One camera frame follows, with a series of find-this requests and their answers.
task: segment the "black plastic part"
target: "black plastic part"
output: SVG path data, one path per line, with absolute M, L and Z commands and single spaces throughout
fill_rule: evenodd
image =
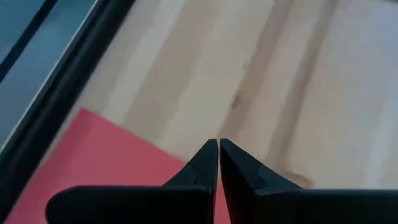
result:
M 230 140 L 220 148 L 232 224 L 398 223 L 396 190 L 304 190 Z
M 50 224 L 213 223 L 217 167 L 217 142 L 209 140 L 161 187 L 74 187 L 50 200 L 46 217 Z
M 0 222 L 111 42 L 134 0 L 98 0 L 30 110 L 0 153 Z

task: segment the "black tool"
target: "black tool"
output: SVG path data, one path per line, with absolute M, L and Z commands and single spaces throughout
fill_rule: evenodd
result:
M 396 190 L 306 190 L 220 141 L 221 178 L 232 224 L 398 223 Z M 59 223 L 213 223 L 218 145 L 209 140 L 161 187 L 75 187 L 54 196 Z

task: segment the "red sheet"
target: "red sheet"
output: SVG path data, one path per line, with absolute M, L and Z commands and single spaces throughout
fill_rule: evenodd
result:
M 182 167 L 183 161 L 97 114 L 81 110 L 30 180 L 6 223 L 46 223 L 47 201 L 74 185 L 162 185 Z M 215 223 L 229 223 L 218 182 Z

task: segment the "wooden surface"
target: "wooden surface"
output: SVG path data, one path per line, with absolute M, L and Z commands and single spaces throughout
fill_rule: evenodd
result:
M 75 108 L 185 161 L 227 137 L 304 187 L 397 188 L 397 20 L 378 0 L 137 0 Z

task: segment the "light wood table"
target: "light wood table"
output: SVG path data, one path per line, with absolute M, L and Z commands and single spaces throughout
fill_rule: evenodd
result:
M 227 137 L 304 187 L 397 188 L 396 21 L 392 1 L 137 0 L 74 111 L 185 161 Z

